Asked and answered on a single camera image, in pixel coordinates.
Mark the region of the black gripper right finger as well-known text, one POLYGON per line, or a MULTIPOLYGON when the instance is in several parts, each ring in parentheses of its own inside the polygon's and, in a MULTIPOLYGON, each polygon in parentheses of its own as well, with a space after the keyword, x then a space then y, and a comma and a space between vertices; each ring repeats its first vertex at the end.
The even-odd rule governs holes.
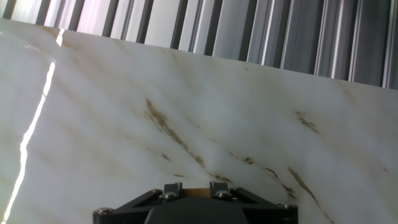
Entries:
POLYGON ((210 182, 213 199, 232 202, 250 217, 298 217, 296 204, 272 203, 242 187, 228 187, 226 182, 210 182))

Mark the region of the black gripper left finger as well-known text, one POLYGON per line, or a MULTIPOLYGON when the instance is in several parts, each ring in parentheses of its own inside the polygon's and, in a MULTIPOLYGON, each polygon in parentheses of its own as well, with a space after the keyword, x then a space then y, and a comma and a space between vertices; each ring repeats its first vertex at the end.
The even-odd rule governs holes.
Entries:
POLYGON ((165 184, 164 189, 152 189, 118 208, 102 207, 92 214, 93 220, 146 220, 158 205, 182 198, 182 183, 165 184))

